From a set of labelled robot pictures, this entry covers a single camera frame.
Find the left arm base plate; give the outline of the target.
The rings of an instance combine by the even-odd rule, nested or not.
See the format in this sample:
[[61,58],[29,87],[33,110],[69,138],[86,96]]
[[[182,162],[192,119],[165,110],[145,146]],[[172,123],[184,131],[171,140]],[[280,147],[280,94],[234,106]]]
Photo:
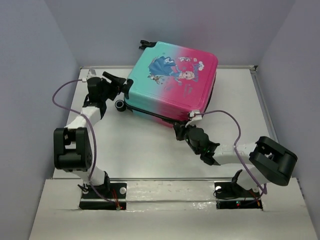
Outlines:
[[127,209],[127,183],[111,182],[110,189],[96,186],[96,191],[85,183],[78,184],[81,196],[78,207],[81,210],[124,211]]

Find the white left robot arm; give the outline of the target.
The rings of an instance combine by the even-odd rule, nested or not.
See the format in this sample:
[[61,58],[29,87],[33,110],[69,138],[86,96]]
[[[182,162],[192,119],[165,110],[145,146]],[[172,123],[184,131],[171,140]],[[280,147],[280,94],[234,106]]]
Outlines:
[[107,111],[107,100],[113,101],[123,90],[126,79],[103,72],[94,73],[78,82],[86,84],[86,94],[80,111],[70,109],[76,118],[53,132],[54,167],[80,177],[97,196],[104,199],[110,194],[108,174],[97,164],[97,140],[94,125]]

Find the pink and teal suitcase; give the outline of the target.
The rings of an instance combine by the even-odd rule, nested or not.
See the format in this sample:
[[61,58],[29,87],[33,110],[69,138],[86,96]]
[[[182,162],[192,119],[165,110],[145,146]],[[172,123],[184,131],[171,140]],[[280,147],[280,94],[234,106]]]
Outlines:
[[206,111],[219,62],[214,54],[162,41],[141,40],[139,49],[123,99],[114,104],[119,112],[172,127],[189,121],[192,111]]

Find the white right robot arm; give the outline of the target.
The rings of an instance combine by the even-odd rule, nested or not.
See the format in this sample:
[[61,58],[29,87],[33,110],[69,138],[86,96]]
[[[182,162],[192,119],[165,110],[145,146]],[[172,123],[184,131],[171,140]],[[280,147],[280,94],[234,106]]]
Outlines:
[[244,170],[237,171],[230,183],[235,196],[268,183],[287,186],[298,161],[295,153],[267,136],[238,146],[221,145],[210,141],[208,134],[195,125],[175,123],[173,129],[176,139],[185,141],[205,164],[242,164]]

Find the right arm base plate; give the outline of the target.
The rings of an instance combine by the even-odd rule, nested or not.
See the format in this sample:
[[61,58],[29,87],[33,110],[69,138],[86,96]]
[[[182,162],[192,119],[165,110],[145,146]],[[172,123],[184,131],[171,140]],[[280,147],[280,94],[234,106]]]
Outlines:
[[218,210],[263,209],[259,191],[245,190],[231,182],[215,182],[213,196]]

